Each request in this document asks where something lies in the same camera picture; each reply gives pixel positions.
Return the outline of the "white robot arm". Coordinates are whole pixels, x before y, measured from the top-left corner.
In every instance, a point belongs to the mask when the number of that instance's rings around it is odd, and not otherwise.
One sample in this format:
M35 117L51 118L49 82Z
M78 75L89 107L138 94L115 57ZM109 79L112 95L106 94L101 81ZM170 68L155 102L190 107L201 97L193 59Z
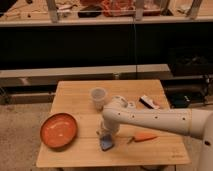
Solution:
M202 141L197 171L213 171L213 111L202 109L142 109L114 96L102 110L101 133L114 135L121 124L190 136Z

